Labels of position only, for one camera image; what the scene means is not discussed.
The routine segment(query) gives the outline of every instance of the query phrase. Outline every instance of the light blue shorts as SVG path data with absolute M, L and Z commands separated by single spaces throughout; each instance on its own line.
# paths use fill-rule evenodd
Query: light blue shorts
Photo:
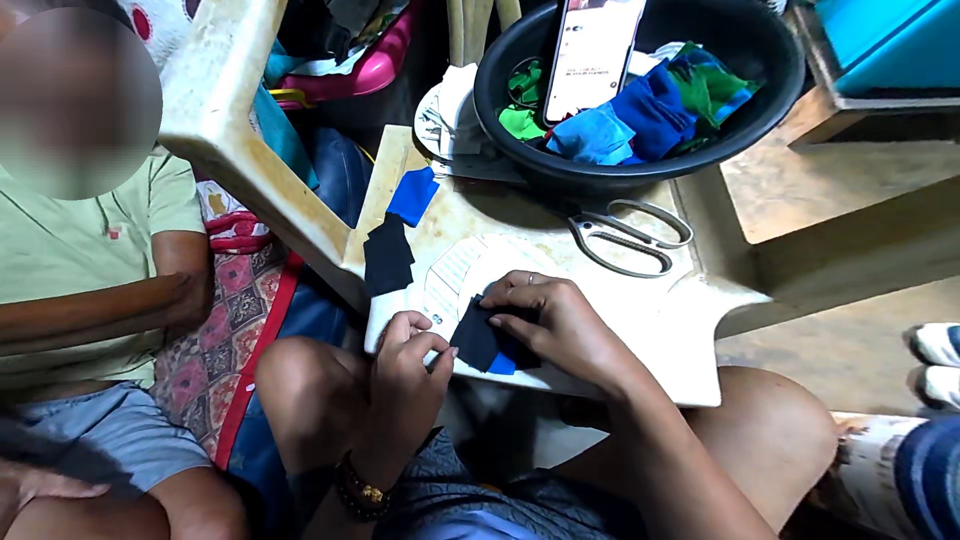
M 209 467 L 189 430 L 170 424 L 132 382 L 93 394 L 0 412 L 0 456 L 134 499 L 171 476 Z

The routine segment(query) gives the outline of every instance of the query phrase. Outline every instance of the beaded bracelet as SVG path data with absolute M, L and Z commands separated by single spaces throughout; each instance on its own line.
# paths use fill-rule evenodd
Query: beaded bracelet
M 347 513 L 360 523 L 374 522 L 383 517 L 387 512 L 390 497 L 393 495 L 392 489 L 380 491 L 363 481 L 350 463 L 349 451 L 337 465 L 333 485 Z

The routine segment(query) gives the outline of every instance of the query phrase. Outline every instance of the scissors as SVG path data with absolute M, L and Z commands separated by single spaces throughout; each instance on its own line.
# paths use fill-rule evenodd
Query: scissors
M 689 224 L 669 211 L 656 205 L 651 205 L 650 203 L 631 201 L 629 199 L 616 199 L 607 203 L 605 213 L 598 213 L 584 210 L 579 204 L 568 199 L 550 196 L 544 198 L 542 194 L 540 194 L 538 198 L 541 203 L 546 205 L 547 209 L 566 220 L 567 227 L 573 233 L 573 238 L 577 242 L 577 246 L 580 247 L 580 250 L 584 252 L 584 255 L 604 268 L 625 276 L 632 276 L 634 278 L 659 278 L 666 276 L 670 273 L 670 270 L 673 269 L 673 258 L 661 250 L 682 248 L 693 239 L 693 229 L 690 228 Z M 614 207 L 627 207 L 648 213 L 669 225 L 670 228 L 680 235 L 680 240 L 670 242 L 627 225 L 612 216 L 612 209 Z M 598 224 L 606 225 L 627 236 L 611 234 L 605 231 L 590 231 L 584 234 L 584 231 L 589 231 Z M 594 237 L 656 258 L 660 261 L 660 271 L 656 274 L 634 272 L 633 270 L 627 270 L 601 258 L 587 245 L 587 239 Z

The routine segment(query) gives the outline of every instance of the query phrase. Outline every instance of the shoe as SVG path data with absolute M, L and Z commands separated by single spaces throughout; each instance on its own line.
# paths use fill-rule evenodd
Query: shoe
M 903 333 L 907 348 L 924 364 L 960 367 L 960 323 L 927 323 Z
M 907 385 L 924 405 L 960 412 L 960 368 L 922 366 L 907 377 Z

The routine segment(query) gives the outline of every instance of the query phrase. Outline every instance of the phone screen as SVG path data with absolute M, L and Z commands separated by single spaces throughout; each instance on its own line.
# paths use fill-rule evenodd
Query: phone screen
M 636 26 L 647 4 L 647 0 L 561 1 L 564 17 L 543 113 L 547 123 L 602 105 L 620 91 Z

